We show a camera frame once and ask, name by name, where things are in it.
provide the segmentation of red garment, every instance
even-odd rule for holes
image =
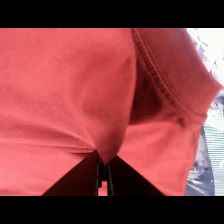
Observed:
[[[163,193],[184,195],[221,88],[185,29],[0,36],[0,195],[41,195],[95,149],[105,163],[119,151]]]

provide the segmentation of red cloth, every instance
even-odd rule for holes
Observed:
[[[184,29],[0,29],[0,195],[41,195],[97,149],[184,195],[221,86]]]

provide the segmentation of red fabric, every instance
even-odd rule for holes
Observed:
[[[97,149],[183,195],[221,86],[184,29],[0,29],[0,194],[41,195]]]

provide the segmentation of red shirt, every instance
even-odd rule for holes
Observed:
[[[97,149],[184,195],[221,88],[185,29],[0,29],[0,194],[41,195]]]

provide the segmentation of stitching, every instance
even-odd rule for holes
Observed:
[[[175,106],[180,112],[184,111],[189,111],[196,115],[197,117],[193,116],[192,120],[195,120],[196,122],[200,123],[202,122],[202,119],[204,120],[206,116],[198,114],[191,110],[187,105],[185,105],[182,100],[177,97],[177,94],[175,92],[175,89],[173,86],[170,85],[168,79],[166,76],[162,75],[164,73],[161,72],[161,68],[158,67],[158,63],[154,63],[155,61],[155,55],[152,52],[149,52],[149,50],[146,48],[144,41],[141,37],[144,36],[143,34],[140,34],[137,28],[134,29],[133,32],[134,37],[134,42],[136,47],[139,49],[139,52],[141,52],[141,57],[144,61],[144,64],[147,67],[148,70],[148,75],[150,75],[153,80],[155,85],[158,87],[158,89],[163,93],[163,95],[170,101],[170,103]]]

